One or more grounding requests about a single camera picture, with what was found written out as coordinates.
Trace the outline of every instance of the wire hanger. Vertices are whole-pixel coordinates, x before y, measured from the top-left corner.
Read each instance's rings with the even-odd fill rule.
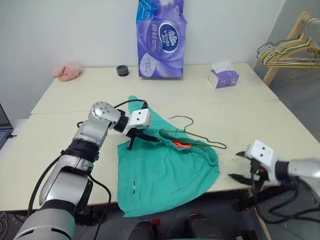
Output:
[[[306,15],[303,17],[302,22],[304,24],[301,25],[302,33],[301,35],[311,35],[310,38],[304,41],[296,41],[294,43],[280,43],[278,46],[281,47],[270,47],[270,44],[265,44],[266,46],[261,47],[260,51],[260,60],[262,63],[268,67],[285,67],[285,68],[307,68],[307,69],[316,69],[320,68],[320,64],[318,60],[314,60],[311,58],[292,58],[290,57],[294,53],[302,52],[304,50],[312,50],[315,55],[320,52],[319,45],[319,29],[320,27],[320,19],[316,17],[312,17]]]
[[[311,77],[311,78],[306,78],[306,79],[301,79],[301,80],[296,80],[296,79],[293,79],[293,76],[296,76],[298,73],[300,72],[309,72],[311,71],[312,69],[315,69],[314,66],[311,66],[310,68],[302,68],[302,69],[299,69],[297,71],[294,71],[292,73],[290,73],[287,78],[286,78],[286,82],[288,83],[301,83],[301,82],[307,82],[307,81],[311,81],[311,80],[320,80],[320,77]]]
[[[302,32],[298,39],[282,40],[276,44],[273,44],[272,42],[268,42],[262,45],[261,47],[259,47],[259,49],[257,50],[256,57],[263,60],[264,59],[263,55],[266,54],[267,52],[270,52],[272,50],[279,50],[285,46],[299,44],[304,40],[304,37],[305,37],[305,34]]]
[[[191,120],[192,123],[186,125],[183,130],[175,130],[175,131],[173,131],[173,130],[164,130],[164,129],[161,129],[161,130],[159,130],[159,132],[162,132],[162,133],[185,133],[185,134],[189,134],[189,135],[192,135],[192,136],[201,138],[201,139],[205,139],[208,143],[218,144],[218,145],[222,145],[222,146],[205,144],[205,143],[200,143],[200,142],[180,141],[182,144],[203,145],[203,146],[210,146],[210,147],[214,147],[214,148],[218,148],[218,149],[227,149],[227,145],[225,145],[225,144],[223,144],[223,143],[221,143],[221,142],[218,142],[218,141],[210,141],[210,140],[209,140],[207,137],[205,137],[205,136],[200,136],[200,135],[197,135],[197,134],[194,134],[194,133],[191,133],[191,132],[186,131],[186,130],[187,130],[187,127],[191,126],[191,125],[194,124],[194,122],[195,122],[191,117],[183,116],[183,115],[176,115],[176,116],[173,116],[173,117],[168,117],[168,119],[174,119],[174,118],[186,118],[186,119]]]

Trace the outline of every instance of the white table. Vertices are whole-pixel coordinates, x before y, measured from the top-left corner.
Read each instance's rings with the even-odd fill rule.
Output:
[[[79,78],[68,82],[55,79],[37,103],[32,114],[88,111],[93,103],[104,101],[112,105],[135,95],[151,101],[154,109],[163,104],[200,104],[264,102],[277,96],[246,63],[233,64],[240,77],[236,86],[214,89],[208,81],[211,65],[184,67],[183,80],[142,80],[138,69],[130,67],[126,77],[117,75],[115,67],[85,68]]]
[[[209,139],[228,145],[227,150],[217,149],[221,174],[208,190],[227,191],[248,188],[236,182],[228,174],[249,176],[249,161],[235,157],[253,140],[269,144],[285,160],[299,157],[320,157],[317,140],[279,101],[215,103],[197,102],[181,105],[157,104],[151,106],[163,118],[184,114],[194,119],[190,132],[208,136]],[[77,131],[76,123],[87,118],[88,111],[33,114],[8,153],[0,162],[0,210],[25,210],[31,192],[43,172],[71,142]],[[188,120],[175,118],[170,121],[182,128]],[[117,201],[118,156],[117,145],[127,141],[118,132],[109,131],[94,164],[92,175],[109,187],[112,201]],[[105,203],[106,193],[98,186],[93,188],[89,204]]]
[[[55,79],[0,161],[0,210],[27,209],[39,176],[71,143],[76,123],[88,118],[94,102],[115,105],[129,95],[147,100],[163,118],[192,117],[190,132],[228,145],[227,150],[216,150],[221,174],[209,192],[248,188],[228,174],[248,176],[249,161],[235,157],[235,153],[255,139],[273,147],[286,160],[320,157],[317,140],[250,67],[246,63],[233,66],[240,75],[237,85],[221,89],[214,89],[208,81],[210,65],[185,66],[183,80],[142,80],[136,67],[129,68],[127,77],[117,76],[112,67],[84,69],[79,78],[69,82]],[[122,109],[128,112],[127,105]],[[171,123],[183,128],[189,122],[175,118]],[[92,175],[110,188],[113,202],[117,201],[117,145],[127,140],[109,131],[99,161],[94,164]],[[94,187],[89,204],[105,201],[104,190]],[[37,200],[34,207],[39,207]]]

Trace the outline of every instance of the white label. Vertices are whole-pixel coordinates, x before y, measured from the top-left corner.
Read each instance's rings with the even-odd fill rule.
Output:
[[[156,59],[146,52],[141,58],[139,68],[144,77],[150,78],[156,69]]]

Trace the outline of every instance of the tissue pack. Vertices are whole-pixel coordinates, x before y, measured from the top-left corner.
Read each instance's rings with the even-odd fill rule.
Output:
[[[136,15],[139,76],[183,76],[187,21],[183,0],[139,0]]]
[[[216,89],[235,86],[238,78],[239,74],[234,70],[229,61],[212,64],[209,81]]]

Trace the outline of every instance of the green cloth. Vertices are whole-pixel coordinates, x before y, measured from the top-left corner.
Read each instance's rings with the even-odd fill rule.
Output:
[[[141,109],[142,104],[130,102],[129,112]],[[176,147],[172,138],[203,142],[185,133],[159,132],[178,129],[149,110],[150,127],[143,132],[160,142],[136,138],[131,151],[127,150],[128,142],[118,145],[117,199],[125,217],[154,214],[185,204],[205,193],[220,173],[215,150],[204,145]]]

